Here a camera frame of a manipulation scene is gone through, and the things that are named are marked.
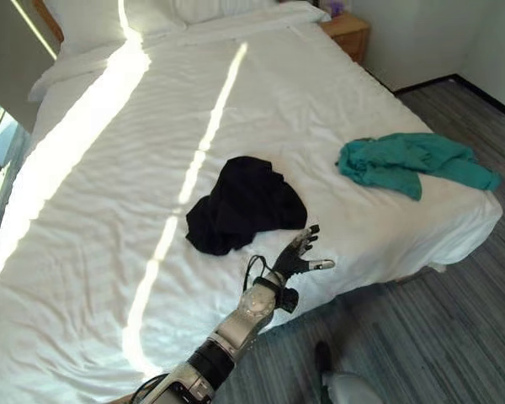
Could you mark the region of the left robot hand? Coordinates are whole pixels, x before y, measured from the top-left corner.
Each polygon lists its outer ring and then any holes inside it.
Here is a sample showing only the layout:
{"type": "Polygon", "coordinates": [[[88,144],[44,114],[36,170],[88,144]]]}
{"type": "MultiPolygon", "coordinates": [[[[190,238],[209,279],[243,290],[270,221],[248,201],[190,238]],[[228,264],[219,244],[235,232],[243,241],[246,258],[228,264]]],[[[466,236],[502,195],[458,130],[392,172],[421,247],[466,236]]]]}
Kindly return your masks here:
{"type": "Polygon", "coordinates": [[[288,280],[296,274],[334,268],[335,262],[331,259],[306,261],[302,258],[312,249],[312,243],[318,239],[319,232],[319,225],[307,227],[300,232],[277,257],[273,271],[288,280]]]}

